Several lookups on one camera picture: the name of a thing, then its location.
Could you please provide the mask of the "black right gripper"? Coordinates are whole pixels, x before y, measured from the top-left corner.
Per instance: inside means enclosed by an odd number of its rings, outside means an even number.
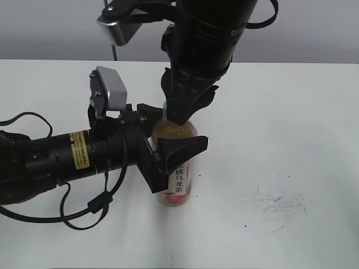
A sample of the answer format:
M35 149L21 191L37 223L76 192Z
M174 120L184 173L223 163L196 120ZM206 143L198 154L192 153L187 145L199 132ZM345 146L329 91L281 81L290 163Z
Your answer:
M233 56L233 20L228 16L177 16L163 34L167 53L161 87L167 119L183 125L209 106Z

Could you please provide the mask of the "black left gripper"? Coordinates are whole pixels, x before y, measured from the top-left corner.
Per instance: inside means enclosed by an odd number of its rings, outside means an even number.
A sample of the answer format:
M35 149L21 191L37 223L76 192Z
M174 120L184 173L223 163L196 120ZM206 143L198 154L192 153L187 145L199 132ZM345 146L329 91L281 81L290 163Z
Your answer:
M148 138L162 119L163 109L144 103L137 110L127 104L117 118L96 119L94 108L88 108L90 163L96 172L136 165L152 193L168 188L169 176L180 165L208 148L206 136L181 139L157 139L157 152Z

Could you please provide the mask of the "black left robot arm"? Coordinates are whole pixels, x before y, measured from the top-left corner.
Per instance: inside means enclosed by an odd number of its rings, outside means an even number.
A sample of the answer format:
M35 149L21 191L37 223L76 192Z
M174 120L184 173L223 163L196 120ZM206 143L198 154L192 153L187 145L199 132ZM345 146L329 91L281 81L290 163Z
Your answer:
M117 118L97 119L88 109L90 129L32 140L1 132L1 204L28 201L64 182L86 178L122 165L138 167L153 193L168 188L169 176L204 152L208 138L148 139L162 110L130 105Z

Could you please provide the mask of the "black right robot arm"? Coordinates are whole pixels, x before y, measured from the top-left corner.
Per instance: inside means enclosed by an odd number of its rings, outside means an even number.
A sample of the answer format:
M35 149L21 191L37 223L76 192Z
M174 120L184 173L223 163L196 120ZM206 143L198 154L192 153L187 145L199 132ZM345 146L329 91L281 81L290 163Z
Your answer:
M177 1L176 20L162 37L171 66L162 76L165 116L183 125L211 104L256 1Z

